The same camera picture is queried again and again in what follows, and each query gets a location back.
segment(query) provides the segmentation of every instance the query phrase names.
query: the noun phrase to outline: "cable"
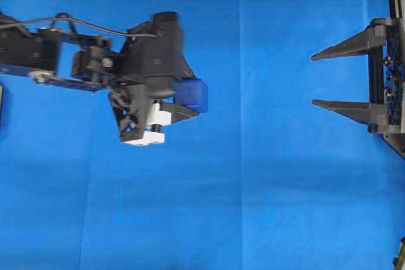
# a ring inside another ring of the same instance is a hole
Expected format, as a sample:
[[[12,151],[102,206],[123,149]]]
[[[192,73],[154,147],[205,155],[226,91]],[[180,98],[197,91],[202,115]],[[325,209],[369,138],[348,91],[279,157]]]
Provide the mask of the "cable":
[[[31,20],[27,20],[27,21],[21,21],[21,22],[14,22],[14,23],[9,23],[7,25],[0,25],[0,30],[4,30],[6,28],[13,28],[13,27],[20,27],[23,25],[30,25],[32,23],[40,23],[40,22],[45,22],[45,21],[70,21],[70,22],[75,22],[78,23],[80,25],[84,25],[86,27],[89,28],[95,28],[96,30],[102,31],[102,32],[106,32],[106,33],[110,33],[110,34],[114,34],[117,36],[124,36],[124,37],[157,37],[157,35],[154,34],[128,34],[128,33],[124,33],[124,32],[119,32],[119,31],[115,31],[115,30],[111,30],[109,28],[103,28],[100,27],[98,25],[93,25],[89,22],[77,19],[77,18],[73,18],[73,17],[46,17],[46,18],[38,18],[38,19],[31,19]]]

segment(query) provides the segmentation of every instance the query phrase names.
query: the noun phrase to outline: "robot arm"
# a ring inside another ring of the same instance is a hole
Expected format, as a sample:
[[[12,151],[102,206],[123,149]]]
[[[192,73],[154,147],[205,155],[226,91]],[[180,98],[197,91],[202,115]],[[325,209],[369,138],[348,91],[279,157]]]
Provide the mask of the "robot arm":
[[[50,20],[30,33],[24,25]],[[66,20],[70,32],[56,28]],[[74,23],[126,36],[120,52],[101,36],[78,34]],[[61,43],[76,44],[72,79],[59,78]],[[37,83],[96,92],[110,89],[109,100],[120,140],[132,145],[163,143],[163,126],[208,110],[208,88],[182,54],[183,32],[176,13],[160,13],[127,33],[108,30],[60,13],[54,18],[19,22],[0,15],[0,73],[31,77]],[[173,98],[173,103],[164,100]]]

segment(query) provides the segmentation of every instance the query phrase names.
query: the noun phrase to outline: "blue cube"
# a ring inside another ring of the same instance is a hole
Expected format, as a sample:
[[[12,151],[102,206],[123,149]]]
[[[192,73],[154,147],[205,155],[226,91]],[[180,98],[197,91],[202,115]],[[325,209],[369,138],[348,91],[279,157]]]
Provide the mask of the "blue cube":
[[[208,86],[201,79],[185,79],[174,82],[174,103],[188,107],[198,113],[208,111]]]

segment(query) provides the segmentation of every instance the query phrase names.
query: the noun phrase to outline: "blue fabric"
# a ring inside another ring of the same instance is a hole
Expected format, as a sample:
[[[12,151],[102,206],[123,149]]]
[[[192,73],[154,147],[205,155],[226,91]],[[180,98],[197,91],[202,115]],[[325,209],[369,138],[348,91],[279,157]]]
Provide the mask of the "blue fabric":
[[[118,141],[107,92],[0,77],[4,269],[386,269],[405,235],[404,161],[311,99],[366,101],[366,58],[310,55],[387,0],[0,0],[125,30],[178,11],[210,110],[167,143]],[[79,32],[98,32],[79,27]],[[114,37],[119,50],[123,39]],[[68,76],[74,46],[64,46]]]

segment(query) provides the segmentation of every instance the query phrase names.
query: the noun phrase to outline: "blue surface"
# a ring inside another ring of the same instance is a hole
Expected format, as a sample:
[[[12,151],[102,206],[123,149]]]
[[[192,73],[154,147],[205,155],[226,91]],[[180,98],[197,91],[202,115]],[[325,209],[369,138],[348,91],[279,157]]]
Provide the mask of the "blue surface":
[[[125,30],[180,13],[210,110],[123,145],[107,92],[2,76],[4,269],[388,269],[405,235],[404,161],[311,99],[366,101],[366,58],[310,55],[387,0],[0,0]],[[97,32],[79,27],[79,31]],[[118,50],[123,39],[115,38]],[[76,49],[65,46],[61,74]]]

